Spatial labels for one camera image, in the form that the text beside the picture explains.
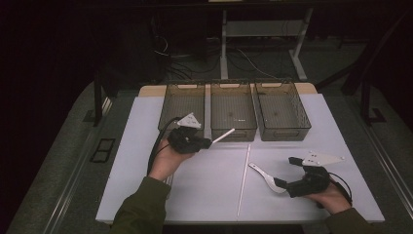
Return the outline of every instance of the person's left hand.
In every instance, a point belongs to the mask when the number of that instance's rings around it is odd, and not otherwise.
[[[183,161],[191,158],[194,154],[180,154],[169,145],[167,139],[163,139],[159,143],[158,154],[148,176],[164,181],[178,169]]]

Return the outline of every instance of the person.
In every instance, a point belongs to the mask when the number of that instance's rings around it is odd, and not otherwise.
[[[150,173],[117,211],[110,234],[162,233],[166,217],[165,203],[170,192],[170,186],[163,181],[193,155],[177,153],[170,147],[168,140],[163,139],[158,146],[158,154]],[[352,208],[332,183],[325,191],[305,197],[321,203],[331,213],[326,219],[326,225],[333,234],[380,233]]]

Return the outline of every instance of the white surface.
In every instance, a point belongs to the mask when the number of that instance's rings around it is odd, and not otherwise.
[[[249,162],[288,182],[301,179],[304,174],[302,168],[288,164],[288,157],[305,158],[310,150],[345,157],[345,162],[327,165],[327,170],[351,186],[354,206],[361,215],[368,221],[383,221],[322,95],[300,97],[313,126],[303,141],[264,142],[257,131],[254,142],[218,142],[202,150],[185,161],[174,175],[166,223],[305,223],[327,217],[324,210],[307,199],[275,193],[251,168],[244,177],[249,144]],[[163,100],[163,97],[137,97],[134,101],[96,220],[111,223],[124,199],[145,176],[147,160],[158,135],[156,127]],[[209,106],[207,97],[206,137],[210,137]]]

